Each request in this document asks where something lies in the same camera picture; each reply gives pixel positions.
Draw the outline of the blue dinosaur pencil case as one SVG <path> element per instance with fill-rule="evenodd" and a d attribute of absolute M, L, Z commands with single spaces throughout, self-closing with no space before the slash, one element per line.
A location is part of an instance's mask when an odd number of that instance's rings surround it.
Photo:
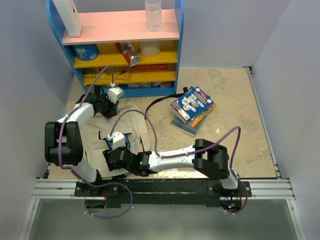
<path fill-rule="evenodd" d="M 129 138 L 128 138 L 128 136 L 127 136 L 126 134 L 123 134 L 123 135 L 124 135 L 124 137 L 125 137 L 125 143 L 126 143 L 126 146 L 125 146 L 124 148 L 129 149 L 130 146 L 131 146 L 130 141 L 129 141 Z"/>

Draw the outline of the beige canvas backpack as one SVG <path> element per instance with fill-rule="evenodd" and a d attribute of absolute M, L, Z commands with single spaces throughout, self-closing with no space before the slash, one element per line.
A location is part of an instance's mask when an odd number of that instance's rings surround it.
<path fill-rule="evenodd" d="M 108 119 L 96 114 L 81 128 L 81 138 L 87 162 L 97 169 L 103 179 L 128 175 L 125 169 L 110 171 L 103 151 L 108 150 L 107 135 L 110 133 L 118 117 L 127 110 L 135 109 L 144 112 L 155 97 L 122 98 L 116 110 L 116 116 Z M 126 113 L 117 123 L 115 131 L 126 134 L 130 143 L 130 150 L 134 154 L 142 151 L 154 150 L 155 138 L 145 117 L 135 111 Z"/>

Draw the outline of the blue comic book top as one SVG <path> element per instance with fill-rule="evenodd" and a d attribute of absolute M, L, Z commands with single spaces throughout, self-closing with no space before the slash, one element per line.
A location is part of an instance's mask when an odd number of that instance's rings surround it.
<path fill-rule="evenodd" d="M 214 105 L 213 99 L 199 86 L 191 86 L 186 93 L 183 93 L 182 96 L 170 104 L 175 116 L 184 123 L 190 122 Z"/>

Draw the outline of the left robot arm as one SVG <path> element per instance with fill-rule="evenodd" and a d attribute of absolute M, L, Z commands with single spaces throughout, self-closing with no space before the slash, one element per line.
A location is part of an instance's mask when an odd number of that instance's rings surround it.
<path fill-rule="evenodd" d="M 97 113 L 108 119 L 114 117 L 124 91 L 120 87 L 113 87 L 101 93 L 99 85 L 93 88 L 94 92 L 83 94 L 66 116 L 45 124 L 44 156 L 48 163 L 70 170 L 80 181 L 78 187 L 82 191 L 99 196 L 103 193 L 104 184 L 99 171 L 86 160 L 81 128 Z"/>

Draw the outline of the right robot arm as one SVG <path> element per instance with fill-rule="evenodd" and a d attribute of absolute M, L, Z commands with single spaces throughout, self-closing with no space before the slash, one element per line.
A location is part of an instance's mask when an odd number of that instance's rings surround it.
<path fill-rule="evenodd" d="M 205 139 L 196 139 L 194 145 L 156 154 L 155 151 L 132 153 L 127 147 L 102 152 L 109 171 L 127 170 L 147 177 L 171 169 L 192 168 L 212 180 L 219 180 L 223 192 L 235 196 L 241 186 L 236 173 L 231 170 L 225 146 Z"/>

